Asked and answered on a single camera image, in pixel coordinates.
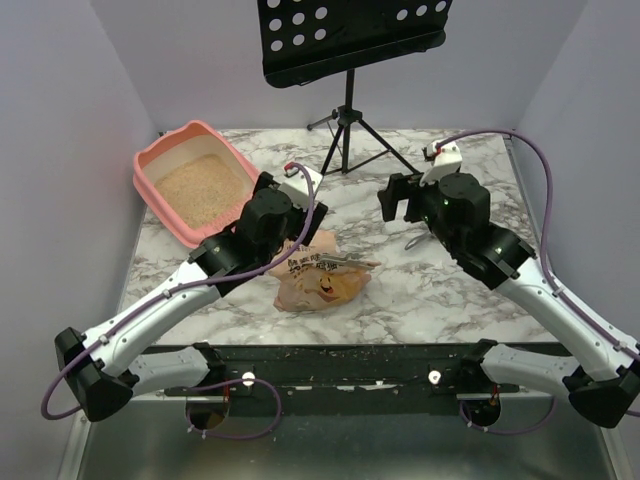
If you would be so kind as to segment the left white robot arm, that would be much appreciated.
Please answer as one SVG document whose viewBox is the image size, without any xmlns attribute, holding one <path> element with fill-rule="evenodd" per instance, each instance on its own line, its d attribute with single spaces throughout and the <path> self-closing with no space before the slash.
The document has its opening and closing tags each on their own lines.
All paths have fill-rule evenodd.
<svg viewBox="0 0 640 480">
<path fill-rule="evenodd" d="M 259 175 L 240 217 L 207 237 L 163 283 L 134 305 L 84 332 L 66 328 L 54 339 L 58 382 L 91 422 L 154 390 L 197 390 L 219 365 L 207 346 L 164 354 L 148 348 L 194 312 L 285 262 L 308 245 L 328 208 L 316 200 L 319 172 L 298 163 L 276 181 Z"/>
</svg>

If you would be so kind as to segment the orange cat litter bag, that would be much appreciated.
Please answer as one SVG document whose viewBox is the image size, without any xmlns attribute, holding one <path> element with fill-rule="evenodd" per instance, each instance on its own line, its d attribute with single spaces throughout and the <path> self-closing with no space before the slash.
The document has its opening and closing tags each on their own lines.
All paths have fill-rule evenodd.
<svg viewBox="0 0 640 480">
<path fill-rule="evenodd" d="M 283 312 L 321 311 L 349 303 L 369 283 L 372 271 L 319 262 L 321 254 L 340 252 L 333 232 L 319 230 L 309 246 L 301 245 L 268 271 L 279 281 L 274 307 Z"/>
</svg>

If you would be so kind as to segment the white bag sealing clip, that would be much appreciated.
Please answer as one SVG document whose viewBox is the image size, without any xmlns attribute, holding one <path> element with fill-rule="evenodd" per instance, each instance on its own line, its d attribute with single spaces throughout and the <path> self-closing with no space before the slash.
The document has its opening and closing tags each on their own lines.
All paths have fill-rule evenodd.
<svg viewBox="0 0 640 480">
<path fill-rule="evenodd" d="M 325 262 L 327 264 L 335 264 L 340 267 L 373 270 L 379 262 L 362 260 L 359 255 L 346 254 L 346 255 L 329 255 L 321 254 L 318 258 L 319 262 Z"/>
</svg>

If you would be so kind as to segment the pink litter box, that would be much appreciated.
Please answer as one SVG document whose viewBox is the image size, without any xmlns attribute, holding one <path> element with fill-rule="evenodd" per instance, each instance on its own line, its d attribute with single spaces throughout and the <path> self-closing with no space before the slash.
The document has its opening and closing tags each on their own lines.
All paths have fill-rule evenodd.
<svg viewBox="0 0 640 480">
<path fill-rule="evenodd" d="M 133 159 L 133 184 L 183 245 L 194 248 L 236 220 L 259 170 L 208 124 L 192 120 Z"/>
</svg>

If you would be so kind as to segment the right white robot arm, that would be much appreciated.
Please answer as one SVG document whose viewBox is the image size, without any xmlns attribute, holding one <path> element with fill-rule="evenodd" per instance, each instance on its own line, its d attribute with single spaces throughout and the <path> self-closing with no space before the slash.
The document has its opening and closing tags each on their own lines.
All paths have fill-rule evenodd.
<svg viewBox="0 0 640 480">
<path fill-rule="evenodd" d="M 494 384 L 544 392 L 568 402 L 591 423 L 614 428 L 639 395 L 639 344 L 545 277 L 539 256 L 513 231 L 490 219 L 490 193 L 468 173 L 432 184 L 420 175 L 393 174 L 379 191 L 382 218 L 423 222 L 462 270 L 524 309 L 568 351 L 551 356 L 480 341 L 469 361 Z"/>
</svg>

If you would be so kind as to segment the metal litter scoop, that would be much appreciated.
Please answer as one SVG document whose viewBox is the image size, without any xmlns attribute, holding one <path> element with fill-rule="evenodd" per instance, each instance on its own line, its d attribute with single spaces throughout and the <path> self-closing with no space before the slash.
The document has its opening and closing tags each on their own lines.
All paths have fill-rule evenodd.
<svg viewBox="0 0 640 480">
<path fill-rule="evenodd" d="M 405 251 L 411 250 L 412 248 L 416 247 L 421 242 L 424 242 L 425 240 L 430 239 L 431 236 L 432 236 L 432 234 L 430 232 L 423 232 L 420 235 L 417 235 L 417 236 L 413 237 L 411 240 L 409 240 L 405 244 L 404 250 Z"/>
</svg>

